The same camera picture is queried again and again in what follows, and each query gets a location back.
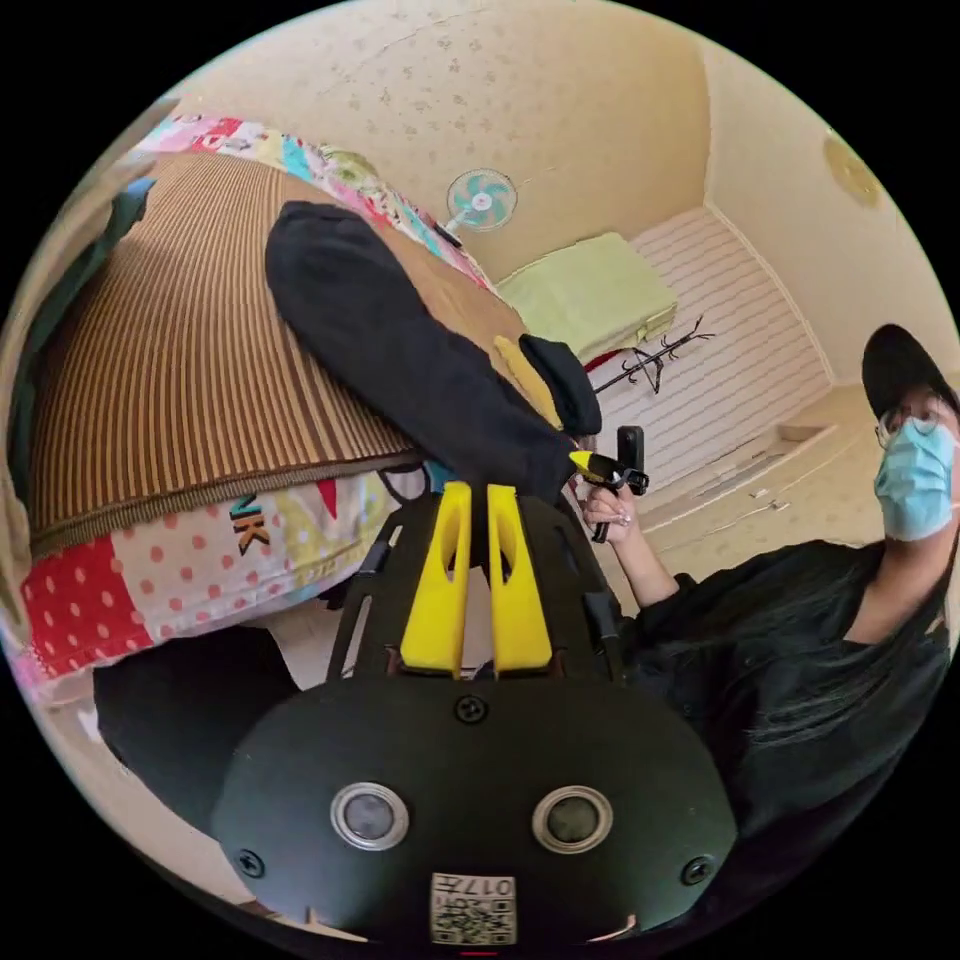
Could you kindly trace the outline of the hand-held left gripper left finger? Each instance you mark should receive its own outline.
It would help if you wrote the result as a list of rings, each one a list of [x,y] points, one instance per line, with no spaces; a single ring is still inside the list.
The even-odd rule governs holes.
[[[404,667],[457,679],[461,675],[472,547],[472,492],[445,485],[400,643]]]

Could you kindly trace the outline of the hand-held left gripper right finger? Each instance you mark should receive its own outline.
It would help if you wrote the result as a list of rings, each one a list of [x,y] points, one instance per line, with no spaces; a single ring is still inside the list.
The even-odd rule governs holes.
[[[486,498],[494,675],[543,673],[553,646],[520,503],[503,485],[488,486]]]

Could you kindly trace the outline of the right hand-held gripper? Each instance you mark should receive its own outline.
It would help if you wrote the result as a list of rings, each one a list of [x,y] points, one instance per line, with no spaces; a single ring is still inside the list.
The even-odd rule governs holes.
[[[641,469],[624,465],[622,462],[588,450],[574,450],[569,454],[575,473],[583,477],[590,485],[599,485],[612,490],[627,485],[636,499],[647,492],[649,477]],[[604,544],[605,532],[597,537],[592,534],[595,544]]]

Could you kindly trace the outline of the person's right hand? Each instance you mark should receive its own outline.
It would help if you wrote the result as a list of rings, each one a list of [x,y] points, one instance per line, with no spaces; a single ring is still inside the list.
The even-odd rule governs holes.
[[[627,485],[616,490],[589,485],[580,508],[583,522],[594,537],[605,532],[603,543],[617,547],[636,532],[636,497]]]

